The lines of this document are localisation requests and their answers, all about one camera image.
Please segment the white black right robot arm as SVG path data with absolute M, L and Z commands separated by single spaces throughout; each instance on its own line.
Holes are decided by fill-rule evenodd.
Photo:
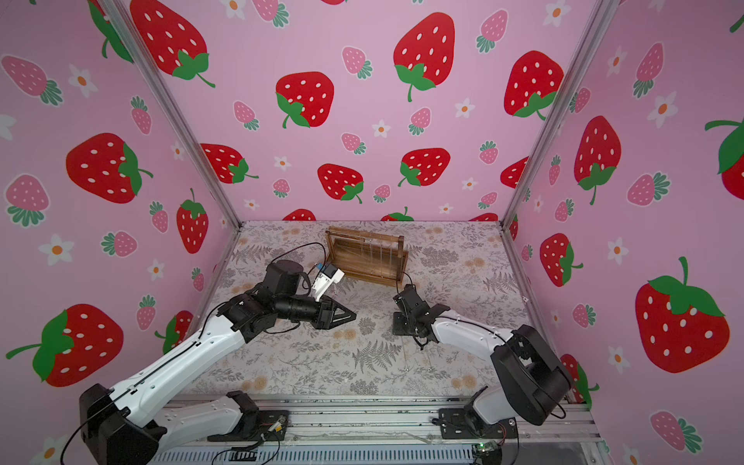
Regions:
M 498 384 L 478 391 L 464 408 L 461 423 L 474 432 L 517 417 L 541 425 L 575 387 L 573 375 L 530 325 L 492 329 L 447 305 L 429 305 L 411 284 L 393 301 L 393 334 L 413 337 L 420 348 L 451 345 L 493 364 Z

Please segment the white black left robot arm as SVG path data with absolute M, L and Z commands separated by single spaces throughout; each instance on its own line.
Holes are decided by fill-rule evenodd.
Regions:
M 99 464 L 147 464 L 158 453 L 197 440 L 253 441 L 278 426 L 263 422 L 243 391 L 170 412 L 165 406 L 221 358 L 246 346 L 279 320 L 307 322 L 314 329 L 351 323 L 355 312 L 327 296 L 344 276 L 334 265 L 319 271 L 310 293 L 298 292 L 306 277 L 296 262 L 267 266 L 253 289 L 219 304 L 201 329 L 139 373 L 107 389 L 100 384 L 79 398 L 81 439 Z

